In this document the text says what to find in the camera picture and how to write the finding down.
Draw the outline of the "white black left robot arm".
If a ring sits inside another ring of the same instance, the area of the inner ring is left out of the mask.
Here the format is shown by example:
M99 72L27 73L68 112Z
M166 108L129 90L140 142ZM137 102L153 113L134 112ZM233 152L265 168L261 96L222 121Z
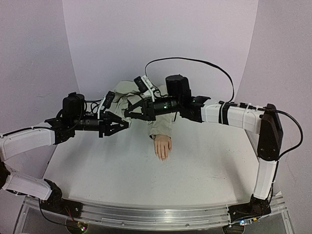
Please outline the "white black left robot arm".
M40 125L23 128L0 136L0 187L21 195L29 195L46 201L55 213L66 208L65 200L55 193L61 193L58 186L47 180L21 174L5 164L5 161L21 153L43 146L58 145L75 136L76 131L98 132L99 137L111 136L127 129L129 122L106 110L115 93L109 92L101 100L96 114L87 112L84 95L70 93L63 99L62 109L55 118Z

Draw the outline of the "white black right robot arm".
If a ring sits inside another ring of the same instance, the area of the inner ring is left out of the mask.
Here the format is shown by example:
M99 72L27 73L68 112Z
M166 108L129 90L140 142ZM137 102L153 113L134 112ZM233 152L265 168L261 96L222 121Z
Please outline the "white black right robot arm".
M210 97L193 97L189 81L182 75L166 77L167 96L156 97L156 89L146 77L135 78L135 84L146 96L130 105L125 117L154 121L159 115L178 112L194 122L219 123L259 135L257 156L259 166L250 204L268 204L276 176L283 129L274 105L262 108L246 103L216 101Z

